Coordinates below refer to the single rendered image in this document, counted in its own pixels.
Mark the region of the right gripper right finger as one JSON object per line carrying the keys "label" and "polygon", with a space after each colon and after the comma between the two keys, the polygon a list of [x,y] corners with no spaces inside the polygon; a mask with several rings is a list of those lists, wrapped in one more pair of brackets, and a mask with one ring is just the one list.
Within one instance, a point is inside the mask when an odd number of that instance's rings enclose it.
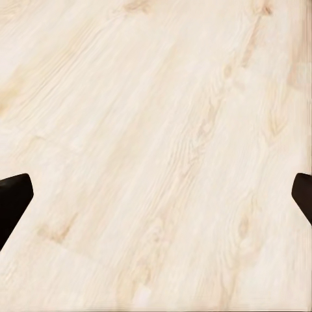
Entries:
{"label": "right gripper right finger", "polygon": [[292,185],[291,195],[312,225],[312,175],[298,172]]}

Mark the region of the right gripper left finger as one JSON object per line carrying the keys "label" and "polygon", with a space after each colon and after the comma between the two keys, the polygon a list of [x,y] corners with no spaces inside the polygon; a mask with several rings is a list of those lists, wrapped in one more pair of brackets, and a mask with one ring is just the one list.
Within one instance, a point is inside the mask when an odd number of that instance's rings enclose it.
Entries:
{"label": "right gripper left finger", "polygon": [[0,251],[34,198],[28,173],[0,180]]}

